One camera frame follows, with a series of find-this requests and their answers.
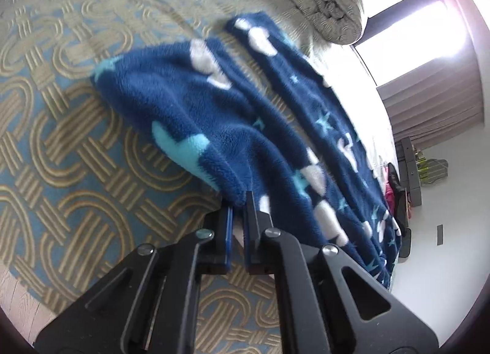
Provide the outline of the blue fleece patterned pants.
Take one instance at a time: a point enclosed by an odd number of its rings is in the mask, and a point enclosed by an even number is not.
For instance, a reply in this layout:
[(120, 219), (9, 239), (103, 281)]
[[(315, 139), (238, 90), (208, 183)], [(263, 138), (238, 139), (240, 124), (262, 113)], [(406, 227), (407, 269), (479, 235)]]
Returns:
[(298, 127), (248, 80), (216, 38), (102, 61), (92, 83), (153, 145), (236, 207), (258, 210), (301, 243), (333, 243), (389, 286), (402, 231), (371, 160), (326, 79), (264, 13), (228, 20)]

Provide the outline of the dark low cabinet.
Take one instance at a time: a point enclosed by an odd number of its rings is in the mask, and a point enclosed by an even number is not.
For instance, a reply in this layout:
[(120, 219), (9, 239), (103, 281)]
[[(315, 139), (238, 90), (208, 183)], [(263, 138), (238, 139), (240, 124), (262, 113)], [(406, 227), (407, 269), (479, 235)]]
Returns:
[(414, 146), (410, 138), (403, 138), (395, 144), (399, 164), (399, 180), (409, 194), (412, 207), (422, 205), (422, 191), (417, 168)]

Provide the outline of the blue beige patterned bed cover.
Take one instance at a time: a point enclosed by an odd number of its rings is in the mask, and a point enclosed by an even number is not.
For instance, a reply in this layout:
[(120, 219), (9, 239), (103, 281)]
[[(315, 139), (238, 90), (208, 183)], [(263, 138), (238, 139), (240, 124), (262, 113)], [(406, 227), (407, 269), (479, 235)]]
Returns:
[(287, 113), (224, 30), (256, 11), (320, 64), (371, 162), (396, 162), (365, 67), (290, 0), (1, 0), (1, 307), (27, 341), (138, 244), (177, 241), (220, 202), (107, 106), (93, 68), (133, 48), (215, 36)]

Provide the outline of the grey window curtain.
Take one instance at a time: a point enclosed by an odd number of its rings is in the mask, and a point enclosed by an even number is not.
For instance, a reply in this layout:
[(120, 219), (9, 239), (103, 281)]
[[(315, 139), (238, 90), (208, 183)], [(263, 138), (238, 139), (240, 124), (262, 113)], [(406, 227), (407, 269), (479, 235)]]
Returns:
[(378, 92), (394, 139), (409, 138), (418, 148), (432, 147), (483, 122), (483, 88), (472, 51), (431, 60)]

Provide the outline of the pink folded garment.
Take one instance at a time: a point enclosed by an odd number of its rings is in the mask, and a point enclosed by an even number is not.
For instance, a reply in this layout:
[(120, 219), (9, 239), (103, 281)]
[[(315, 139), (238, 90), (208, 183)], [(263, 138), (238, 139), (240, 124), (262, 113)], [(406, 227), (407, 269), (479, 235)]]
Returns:
[(394, 214), (396, 208), (396, 198), (393, 188), (391, 188), (391, 184), (386, 182), (385, 184), (385, 200), (388, 204), (388, 208), (391, 214)]

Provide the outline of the black folded garment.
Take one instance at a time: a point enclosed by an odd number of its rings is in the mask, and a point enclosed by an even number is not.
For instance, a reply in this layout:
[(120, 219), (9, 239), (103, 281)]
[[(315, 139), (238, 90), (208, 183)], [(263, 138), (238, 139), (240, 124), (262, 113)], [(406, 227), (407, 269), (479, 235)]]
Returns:
[(401, 230), (402, 245), (399, 258), (402, 261), (408, 259), (411, 251), (411, 229), (409, 228), (409, 200), (406, 189), (401, 185), (397, 171), (392, 163), (387, 165), (387, 179), (393, 188), (396, 198), (394, 218)]

